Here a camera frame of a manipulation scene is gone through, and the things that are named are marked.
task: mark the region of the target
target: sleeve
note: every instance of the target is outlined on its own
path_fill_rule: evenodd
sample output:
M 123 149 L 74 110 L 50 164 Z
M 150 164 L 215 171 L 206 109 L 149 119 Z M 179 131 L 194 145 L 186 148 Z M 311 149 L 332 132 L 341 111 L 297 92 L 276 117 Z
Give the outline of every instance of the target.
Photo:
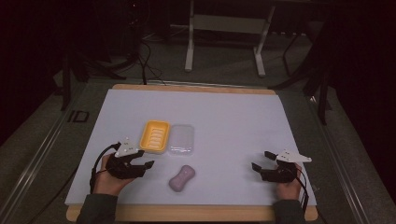
M 118 197 L 107 194 L 89 194 L 77 218 L 77 224 L 107 224 L 116 218 Z
M 304 212 L 297 200 L 281 200 L 274 204 L 276 224 L 304 224 Z

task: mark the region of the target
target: purple soap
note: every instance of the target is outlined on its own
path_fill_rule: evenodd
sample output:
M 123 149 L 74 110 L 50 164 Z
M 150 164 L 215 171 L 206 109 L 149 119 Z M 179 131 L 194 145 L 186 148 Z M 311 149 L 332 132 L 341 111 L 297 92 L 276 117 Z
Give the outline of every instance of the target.
M 169 187 L 176 192 L 181 192 L 184 186 L 195 176 L 195 171 L 189 165 L 181 167 L 180 172 L 169 180 Z

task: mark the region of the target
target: white table leg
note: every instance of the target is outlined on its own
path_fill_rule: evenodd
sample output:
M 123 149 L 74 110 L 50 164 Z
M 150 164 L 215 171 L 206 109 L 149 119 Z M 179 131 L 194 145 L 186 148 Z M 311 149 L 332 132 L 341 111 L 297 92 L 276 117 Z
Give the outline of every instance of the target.
M 275 7 L 272 6 L 270 12 L 268 13 L 266 22 L 262 27 L 262 33 L 261 33 L 261 39 L 259 45 L 253 48 L 254 58 L 256 60 L 257 72 L 259 74 L 259 77 L 265 76 L 264 65 L 262 63 L 262 46 L 264 45 L 265 38 L 268 35 L 268 29 L 270 28 L 271 19 L 274 15 L 274 11 L 275 11 Z
M 184 70 L 192 70 L 192 61 L 194 56 L 194 0 L 190 0 L 190 26 L 189 26 L 189 45 L 187 46 L 186 65 Z

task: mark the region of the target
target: dark background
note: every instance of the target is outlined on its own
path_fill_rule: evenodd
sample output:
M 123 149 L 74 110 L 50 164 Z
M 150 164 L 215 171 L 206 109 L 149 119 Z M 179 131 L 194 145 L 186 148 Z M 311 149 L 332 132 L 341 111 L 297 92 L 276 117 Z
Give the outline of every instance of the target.
M 109 8 L 108 18 L 124 24 L 127 15 L 121 5 L 109 7 L 104 5 L 106 1 L 94 2 L 102 12 Z M 335 46 L 340 49 L 340 60 L 332 70 L 331 83 L 396 201 L 396 181 L 392 174 L 396 154 L 393 131 L 396 124 L 393 87 L 396 83 L 396 26 L 393 24 L 396 7 L 381 1 L 350 2 L 358 3 L 358 7 L 338 10 L 337 23 L 327 36 L 326 45 L 330 48 L 334 39 L 343 40 L 341 46 Z M 239 1 L 202 1 L 196 10 L 262 17 L 262 8 L 257 9 L 254 2 L 244 4 L 247 3 L 252 4 L 250 9 L 241 11 Z M 189 1 L 151 0 L 150 5 L 149 22 L 164 36 L 168 35 L 166 24 L 188 23 Z M 301 24 L 293 19 L 296 14 L 324 19 L 330 9 L 325 7 L 321 12 L 314 10 L 304 14 L 304 9 L 295 5 L 278 7 L 271 29 L 287 34 L 299 31 Z M 145 15 L 142 11 L 135 13 Z M 123 55 L 134 50 L 131 46 L 135 43 L 125 42 L 120 47 L 120 42 L 114 40 L 120 34 L 128 35 L 125 25 L 111 27 L 107 20 L 99 21 L 92 10 L 92 1 L 2 1 L 0 17 L 0 144 L 54 93 L 56 85 L 52 77 L 61 70 L 62 57 L 68 48 L 77 47 L 90 57 L 104 61 L 109 54 Z M 114 38 L 109 37 L 106 42 L 103 35 L 111 34 Z

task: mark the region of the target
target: yellow soap dish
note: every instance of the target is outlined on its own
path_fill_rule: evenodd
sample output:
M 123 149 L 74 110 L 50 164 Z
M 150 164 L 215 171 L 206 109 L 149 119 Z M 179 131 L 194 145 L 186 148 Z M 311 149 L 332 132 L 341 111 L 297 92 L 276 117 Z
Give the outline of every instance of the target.
M 166 121 L 149 120 L 140 139 L 140 148 L 147 152 L 163 153 L 168 141 L 169 128 L 170 124 Z

